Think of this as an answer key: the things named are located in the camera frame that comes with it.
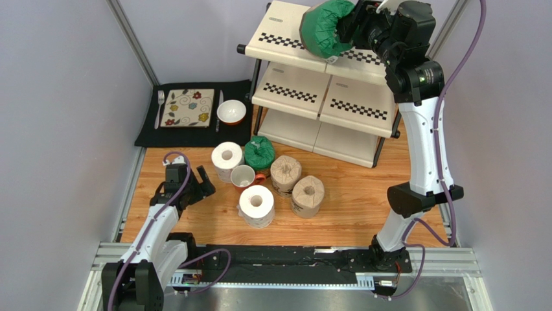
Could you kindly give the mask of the green roll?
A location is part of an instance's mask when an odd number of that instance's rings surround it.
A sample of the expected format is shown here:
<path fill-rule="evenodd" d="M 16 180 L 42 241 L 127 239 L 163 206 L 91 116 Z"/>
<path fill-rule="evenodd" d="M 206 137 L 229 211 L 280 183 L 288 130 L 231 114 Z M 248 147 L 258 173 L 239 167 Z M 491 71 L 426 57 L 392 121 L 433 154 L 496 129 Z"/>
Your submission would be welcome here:
<path fill-rule="evenodd" d="M 299 35 L 303 47 L 318 58 L 329 60 L 351 50 L 350 43 L 340 42 L 338 22 L 354 10 L 351 1 L 331 0 L 309 8 L 302 16 Z"/>
<path fill-rule="evenodd" d="M 257 174 L 270 177 L 270 168 L 275 160 L 275 149 L 265 136 L 253 136 L 244 147 L 244 159 Z"/>

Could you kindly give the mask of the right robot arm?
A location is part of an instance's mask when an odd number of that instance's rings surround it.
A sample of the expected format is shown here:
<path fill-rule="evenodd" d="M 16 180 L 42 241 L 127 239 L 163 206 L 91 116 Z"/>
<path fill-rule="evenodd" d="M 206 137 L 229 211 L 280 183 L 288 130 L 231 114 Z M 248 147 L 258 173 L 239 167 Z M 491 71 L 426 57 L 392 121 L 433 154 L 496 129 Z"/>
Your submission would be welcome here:
<path fill-rule="evenodd" d="M 386 84 L 408 135 L 410 180 L 387 190 L 391 211 L 370 245 L 371 264 L 380 271 L 406 254 L 415 219 L 463 197 L 446 169 L 443 70 L 427 55 L 435 24 L 431 6 L 420 1 L 403 1 L 392 9 L 378 1 L 359 1 L 337 24 L 340 42 L 373 51 L 385 65 Z"/>

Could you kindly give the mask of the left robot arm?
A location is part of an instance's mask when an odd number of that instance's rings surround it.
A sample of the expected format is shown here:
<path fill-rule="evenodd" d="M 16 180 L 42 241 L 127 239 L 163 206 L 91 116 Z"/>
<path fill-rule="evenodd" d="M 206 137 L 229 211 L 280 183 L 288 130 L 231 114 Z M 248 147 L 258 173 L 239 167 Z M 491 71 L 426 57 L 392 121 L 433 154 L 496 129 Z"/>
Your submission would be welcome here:
<path fill-rule="evenodd" d="M 173 233 L 183 211 L 216 189 L 202 166 L 199 176 L 180 155 L 165 160 L 165 180 L 150 200 L 144 225 L 117 262 L 101 274 L 104 310 L 162 310 L 171 277 L 194 248 L 191 234 Z"/>

